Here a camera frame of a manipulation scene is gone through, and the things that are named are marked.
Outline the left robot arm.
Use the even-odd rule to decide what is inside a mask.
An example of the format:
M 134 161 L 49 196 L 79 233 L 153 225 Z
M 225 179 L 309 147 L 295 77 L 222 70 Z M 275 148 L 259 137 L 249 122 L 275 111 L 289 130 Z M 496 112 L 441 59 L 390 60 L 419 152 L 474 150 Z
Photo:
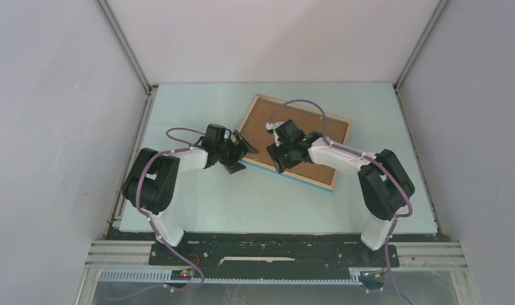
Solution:
M 210 124 L 199 132 L 195 143 L 165 151 L 142 148 L 123 184 L 122 195 L 139 213 L 144 215 L 156 235 L 167 245 L 164 256 L 172 264 L 182 264 L 189 256 L 189 248 L 181 243 L 184 229 L 170 208 L 180 173 L 207 169 L 216 163 L 229 174 L 244 170 L 241 160 L 247 154 L 256 154 L 253 147 L 238 130 Z

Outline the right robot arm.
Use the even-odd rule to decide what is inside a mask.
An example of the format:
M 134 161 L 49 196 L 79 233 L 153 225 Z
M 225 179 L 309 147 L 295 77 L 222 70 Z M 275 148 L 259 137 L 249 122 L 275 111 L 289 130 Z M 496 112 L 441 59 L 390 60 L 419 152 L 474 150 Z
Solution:
M 332 141 L 319 132 L 304 133 L 292 120 L 266 123 L 274 143 L 267 147 L 278 173 L 301 163 L 324 165 L 359 179 L 363 199 L 370 215 L 361 233 L 363 244 L 357 256 L 367 266 L 383 256 L 382 246 L 390 235 L 399 210 L 411 207 L 415 192 L 398 157 L 390 150 L 367 153 Z

